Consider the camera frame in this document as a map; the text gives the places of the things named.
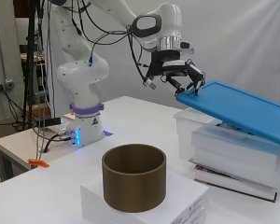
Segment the blue tray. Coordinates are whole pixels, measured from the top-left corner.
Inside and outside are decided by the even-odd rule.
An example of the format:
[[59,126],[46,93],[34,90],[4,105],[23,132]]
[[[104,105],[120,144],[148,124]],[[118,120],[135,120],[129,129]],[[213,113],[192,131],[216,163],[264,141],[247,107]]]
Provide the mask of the blue tray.
[[280,145],[280,104],[221,82],[208,82],[199,95],[183,92],[177,101]]

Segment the brown cylinder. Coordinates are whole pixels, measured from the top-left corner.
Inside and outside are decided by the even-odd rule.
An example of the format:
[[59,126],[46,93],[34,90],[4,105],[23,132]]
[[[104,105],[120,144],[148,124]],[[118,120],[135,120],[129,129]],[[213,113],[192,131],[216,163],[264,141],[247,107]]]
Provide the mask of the brown cylinder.
[[166,155],[156,147],[126,145],[102,160],[105,201],[121,212],[145,212],[166,196]]

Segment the book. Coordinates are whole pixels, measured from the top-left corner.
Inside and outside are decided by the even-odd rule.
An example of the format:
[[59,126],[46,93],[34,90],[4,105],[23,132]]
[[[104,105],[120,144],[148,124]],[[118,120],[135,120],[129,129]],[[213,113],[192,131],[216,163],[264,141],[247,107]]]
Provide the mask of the book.
[[238,179],[250,180],[280,190],[280,172],[274,169],[263,169],[252,162],[229,159],[204,148],[195,148],[192,162]]
[[193,132],[192,146],[210,149],[230,159],[252,162],[263,168],[280,167],[280,146],[253,135],[220,128],[218,125],[221,123],[215,119]]
[[276,189],[249,181],[239,180],[199,165],[195,167],[195,181],[272,203],[275,203],[277,199]]

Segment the white box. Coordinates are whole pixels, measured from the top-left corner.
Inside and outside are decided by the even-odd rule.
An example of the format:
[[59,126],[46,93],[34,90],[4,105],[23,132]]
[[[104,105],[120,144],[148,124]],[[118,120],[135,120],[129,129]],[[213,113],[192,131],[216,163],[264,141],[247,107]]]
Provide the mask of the white box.
[[123,213],[104,200],[103,178],[98,175],[81,186],[82,215],[92,224],[203,224],[208,187],[167,171],[165,200],[143,213]]

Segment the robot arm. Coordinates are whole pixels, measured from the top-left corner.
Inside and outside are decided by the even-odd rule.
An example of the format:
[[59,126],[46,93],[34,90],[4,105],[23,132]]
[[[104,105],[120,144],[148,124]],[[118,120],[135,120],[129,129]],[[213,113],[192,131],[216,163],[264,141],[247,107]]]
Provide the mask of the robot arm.
[[[109,67],[104,59],[92,54],[93,48],[81,38],[84,36],[81,36],[82,32],[68,10],[80,11],[81,7],[86,10],[87,6],[94,4],[119,21],[127,30],[133,60],[141,78],[151,89],[156,88],[152,83],[155,77],[161,77],[175,95],[186,90],[198,93],[204,84],[204,74],[194,63],[180,60],[182,54],[193,53],[194,50],[190,43],[182,40],[182,16],[179,7],[163,4],[152,12],[136,17],[124,0],[48,1],[51,2],[49,7],[55,5],[52,10],[56,28],[54,33],[58,36],[63,52],[73,58],[73,61],[60,65],[57,70],[59,82],[73,95],[74,101],[70,106],[76,117],[66,127],[73,146],[83,147],[104,137],[100,120],[100,111],[104,109],[104,105],[100,103],[93,83],[106,78]],[[133,53],[133,38],[141,40],[145,50],[151,53],[151,63],[145,76],[142,75]],[[186,86],[182,86],[176,77],[187,77]]]
[[[83,6],[81,0],[50,1],[59,7],[76,10],[77,1]],[[151,52],[151,63],[144,79],[146,86],[154,90],[156,86],[152,80],[154,77],[161,77],[163,82],[170,84],[177,95],[182,91],[191,90],[198,93],[204,85],[204,73],[196,68],[191,60],[180,60],[182,54],[194,53],[194,48],[191,43],[182,40],[182,14],[179,7],[163,4],[152,12],[136,17],[124,0],[84,0],[84,4],[94,4],[119,21],[145,44],[144,49]],[[183,87],[175,77],[189,77],[188,84]]]

